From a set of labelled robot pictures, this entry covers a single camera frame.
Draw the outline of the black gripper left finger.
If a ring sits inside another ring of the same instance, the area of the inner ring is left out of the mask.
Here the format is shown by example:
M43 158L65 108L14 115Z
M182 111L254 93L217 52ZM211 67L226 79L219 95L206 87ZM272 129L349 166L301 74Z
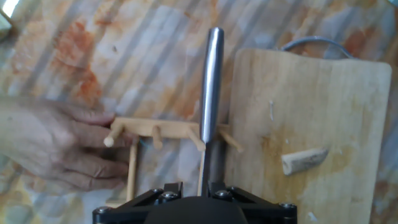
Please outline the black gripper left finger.
M98 207L92 212L92 223L144 223L149 212L158 205L181 199L183 183L164 184L164 188L150 189L144 194L117 205Z

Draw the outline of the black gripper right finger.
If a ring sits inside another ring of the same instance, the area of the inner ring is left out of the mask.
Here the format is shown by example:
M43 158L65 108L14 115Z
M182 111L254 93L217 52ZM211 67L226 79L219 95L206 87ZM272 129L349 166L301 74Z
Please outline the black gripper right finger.
M208 187L209 198L221 200L238 209L233 215L247 223L297 224L297 206L294 203L271 203L239 187L227 187L224 182L213 182Z

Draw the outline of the bare person hand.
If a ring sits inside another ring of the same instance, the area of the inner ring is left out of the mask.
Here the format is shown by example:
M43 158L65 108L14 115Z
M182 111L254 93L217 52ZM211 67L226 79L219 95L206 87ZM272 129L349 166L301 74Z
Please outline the bare person hand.
M114 113L52 100L1 97L1 154L68 190L115 189L128 165L101 157Z

